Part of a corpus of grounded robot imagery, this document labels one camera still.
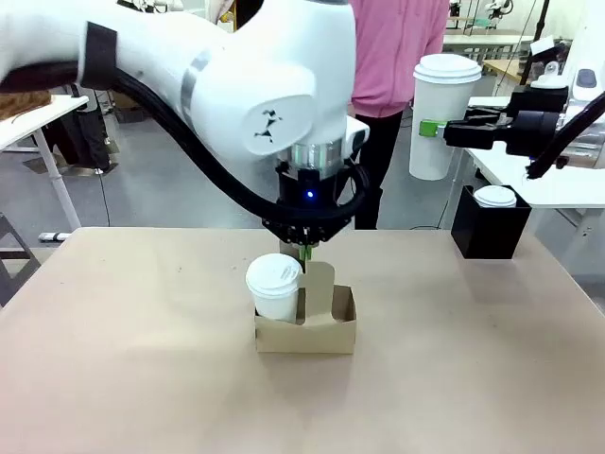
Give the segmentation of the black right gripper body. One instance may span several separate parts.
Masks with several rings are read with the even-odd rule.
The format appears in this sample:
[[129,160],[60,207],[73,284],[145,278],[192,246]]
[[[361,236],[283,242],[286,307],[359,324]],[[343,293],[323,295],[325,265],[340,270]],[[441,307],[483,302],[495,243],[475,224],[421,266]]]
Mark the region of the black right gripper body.
[[554,138],[559,120],[559,113],[520,111],[509,124],[497,127],[494,141],[505,143],[509,155],[538,157]]

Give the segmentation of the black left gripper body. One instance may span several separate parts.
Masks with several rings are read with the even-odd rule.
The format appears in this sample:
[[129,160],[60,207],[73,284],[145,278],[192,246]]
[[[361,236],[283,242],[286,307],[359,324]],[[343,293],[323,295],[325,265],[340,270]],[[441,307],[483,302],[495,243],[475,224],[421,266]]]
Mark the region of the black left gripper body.
[[285,220],[264,218],[262,225],[289,245],[328,241],[350,223],[370,195],[366,169],[350,159],[325,179],[316,169],[297,170],[286,162],[279,163],[276,172],[276,205],[290,214]]

